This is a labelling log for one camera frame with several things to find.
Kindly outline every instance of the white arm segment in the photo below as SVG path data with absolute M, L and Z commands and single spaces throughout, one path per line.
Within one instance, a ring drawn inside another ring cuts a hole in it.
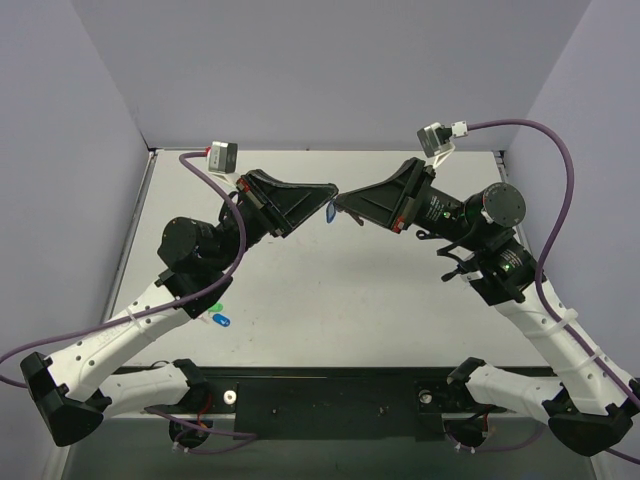
M 143 372 L 111 375 L 100 385 L 102 394 L 113 401 L 104 411 L 104 419 L 139 412 L 152 405 L 175 405 L 189 388 L 182 371 L 171 364 Z
M 126 317 L 173 300 L 175 298 L 164 285 L 151 284 L 113 318 Z M 170 309 L 87 335 L 64 350 L 52 353 L 49 373 L 56 385 L 67 386 L 67 398 L 84 402 L 127 360 L 189 320 L 189 315 L 182 309 Z
M 498 405 L 545 424 L 549 415 L 542 402 L 553 400 L 562 391 L 555 377 L 526 377 L 491 365 L 474 370 L 466 387 L 478 403 Z
M 628 384 L 633 377 L 602 353 L 578 324 L 575 310 L 564 308 L 549 281 L 543 284 L 543 288 L 550 305 L 564 318 L 564 322 L 571 325 L 597 356 Z M 509 301 L 496 305 L 495 308 L 520 329 L 549 363 L 566 387 L 576 408 L 582 413 L 608 415 L 605 409 L 607 405 L 622 405 L 627 396 L 594 363 L 594 358 L 589 357 L 569 332 L 562 328 L 563 325 L 549 316 L 536 293 L 535 285 L 531 284 L 523 294 L 526 299 L 523 303 Z M 497 405 L 510 408 L 499 402 Z

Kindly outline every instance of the green object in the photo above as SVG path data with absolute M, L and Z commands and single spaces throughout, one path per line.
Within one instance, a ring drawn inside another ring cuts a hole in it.
M 209 307 L 209 312 L 211 313 L 218 313 L 221 312 L 223 309 L 223 306 L 221 303 L 216 303 L 213 307 Z

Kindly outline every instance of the gray floor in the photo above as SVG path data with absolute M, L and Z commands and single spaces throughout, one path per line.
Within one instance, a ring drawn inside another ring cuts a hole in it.
M 494 446 L 519 443 L 534 431 L 526 419 L 496 418 L 492 426 L 496 433 L 487 444 Z M 590 461 L 548 431 L 535 444 L 510 453 L 457 454 L 448 441 L 402 438 L 264 441 L 226 455 L 199 457 L 172 453 L 167 428 L 161 419 L 109 420 L 72 448 L 63 479 L 595 480 Z M 204 447 L 227 442 L 209 439 Z

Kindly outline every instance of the wall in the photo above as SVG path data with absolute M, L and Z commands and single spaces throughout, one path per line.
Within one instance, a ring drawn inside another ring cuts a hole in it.
M 152 147 L 414 150 L 428 123 L 526 115 L 589 0 L 73 4 Z
M 3 1 L 0 59 L 5 352 L 99 321 L 147 152 L 69 1 Z M 0 405 L 0 476 L 40 478 L 53 443 L 28 394 L 0 384 Z
M 576 169 L 574 203 L 546 270 L 595 340 L 636 376 L 638 18 L 636 0 L 594 0 L 529 112 L 529 118 L 547 123 L 563 137 Z M 528 199 L 525 228 L 537 254 L 560 208 L 562 162 L 549 141 L 524 129 L 506 161 L 511 179 Z M 620 449 L 640 457 L 640 426 L 630 437 Z M 637 478 L 640 467 L 625 468 L 628 478 Z

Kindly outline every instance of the blue clip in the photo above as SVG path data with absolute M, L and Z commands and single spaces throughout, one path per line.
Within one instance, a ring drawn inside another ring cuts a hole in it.
M 213 319 L 214 322 L 216 322 L 218 325 L 222 325 L 223 327 L 228 327 L 229 325 L 231 325 L 231 320 L 229 320 L 227 317 L 219 313 L 216 313 L 211 318 Z
M 333 219 L 336 218 L 336 206 L 333 202 L 327 203 L 327 223 L 333 222 Z

